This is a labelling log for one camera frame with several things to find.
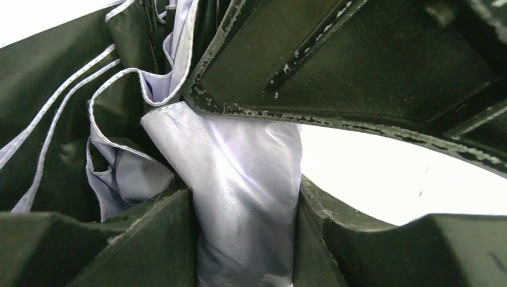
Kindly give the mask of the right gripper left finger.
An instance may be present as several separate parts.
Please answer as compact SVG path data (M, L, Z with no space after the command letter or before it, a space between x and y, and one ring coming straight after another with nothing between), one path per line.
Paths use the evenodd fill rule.
M196 286L191 191L169 189L110 220L1 213L2 286Z

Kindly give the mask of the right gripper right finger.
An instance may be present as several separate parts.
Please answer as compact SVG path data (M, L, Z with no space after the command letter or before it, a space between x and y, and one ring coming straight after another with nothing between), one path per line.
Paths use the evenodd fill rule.
M505 286L506 217L428 214L397 227L302 178L295 286Z

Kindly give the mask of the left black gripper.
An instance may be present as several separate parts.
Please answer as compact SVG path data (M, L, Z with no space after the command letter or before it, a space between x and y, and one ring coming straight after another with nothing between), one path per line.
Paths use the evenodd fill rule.
M200 114L384 136L506 176L505 1L231 1Z

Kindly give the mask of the black and lavender folding umbrella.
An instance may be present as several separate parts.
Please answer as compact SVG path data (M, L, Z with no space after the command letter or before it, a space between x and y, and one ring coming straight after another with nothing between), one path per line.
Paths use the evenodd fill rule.
M1 213L103 223L185 187L196 286L292 286L299 127L182 94L229 6L114 1L2 46Z

